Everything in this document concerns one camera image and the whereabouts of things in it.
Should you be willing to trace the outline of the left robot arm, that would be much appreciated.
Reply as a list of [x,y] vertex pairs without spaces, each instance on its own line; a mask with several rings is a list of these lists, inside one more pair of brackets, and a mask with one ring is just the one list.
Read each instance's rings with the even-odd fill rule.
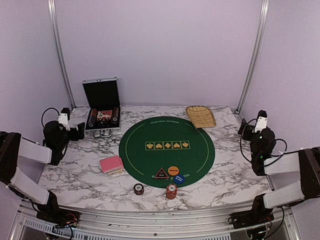
[[21,160],[42,165],[57,166],[64,158],[70,141],[85,137],[85,123],[76,127],[58,121],[46,123],[43,129],[44,145],[22,137],[19,132],[0,130],[0,181],[21,198],[27,198],[40,207],[40,212],[53,223],[63,219],[57,195],[33,181],[20,168]]

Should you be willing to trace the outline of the red poker chip stack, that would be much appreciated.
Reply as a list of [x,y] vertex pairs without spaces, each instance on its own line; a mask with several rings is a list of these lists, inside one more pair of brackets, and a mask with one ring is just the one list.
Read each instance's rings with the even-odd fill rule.
[[166,197],[169,200],[173,200],[177,196],[178,187],[171,183],[166,187]]

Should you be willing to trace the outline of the triangular dealer button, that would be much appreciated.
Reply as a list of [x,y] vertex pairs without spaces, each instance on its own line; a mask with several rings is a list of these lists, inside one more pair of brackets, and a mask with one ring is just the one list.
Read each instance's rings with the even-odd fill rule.
[[166,173],[166,171],[164,170],[163,167],[161,167],[159,169],[159,171],[155,174],[155,176],[153,177],[154,179],[160,179],[160,180],[167,180],[170,177],[168,176],[168,174]]

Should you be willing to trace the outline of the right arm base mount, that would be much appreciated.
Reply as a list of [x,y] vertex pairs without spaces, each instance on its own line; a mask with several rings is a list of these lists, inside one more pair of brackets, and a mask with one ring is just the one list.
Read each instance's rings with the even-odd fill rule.
[[274,219],[272,212],[256,214],[247,210],[232,213],[227,221],[229,224],[233,225],[234,229],[240,229],[271,222]]

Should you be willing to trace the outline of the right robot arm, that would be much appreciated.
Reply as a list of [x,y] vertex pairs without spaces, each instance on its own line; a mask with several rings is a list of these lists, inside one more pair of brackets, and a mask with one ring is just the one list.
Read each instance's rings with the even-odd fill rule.
[[277,142],[275,133],[267,126],[267,118],[254,119],[255,125],[243,120],[238,134],[241,141],[248,141],[250,157],[244,159],[251,164],[257,176],[299,174],[299,179],[289,185],[254,198],[252,208],[245,213],[252,224],[258,224],[274,208],[295,205],[320,196],[320,149],[303,148],[295,151],[284,149],[273,154]]

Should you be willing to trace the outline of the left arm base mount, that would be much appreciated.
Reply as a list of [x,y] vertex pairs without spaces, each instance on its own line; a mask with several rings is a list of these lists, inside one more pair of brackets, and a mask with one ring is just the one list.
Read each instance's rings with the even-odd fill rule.
[[40,220],[56,224],[58,228],[68,228],[78,225],[80,213],[78,211],[61,209],[58,213],[38,212],[36,217]]

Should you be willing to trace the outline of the orange big blind button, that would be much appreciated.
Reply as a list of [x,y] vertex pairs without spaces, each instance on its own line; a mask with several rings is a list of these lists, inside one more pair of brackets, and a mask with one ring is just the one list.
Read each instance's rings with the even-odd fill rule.
[[180,173],[180,169],[177,166],[170,166],[167,170],[171,176],[176,176]]

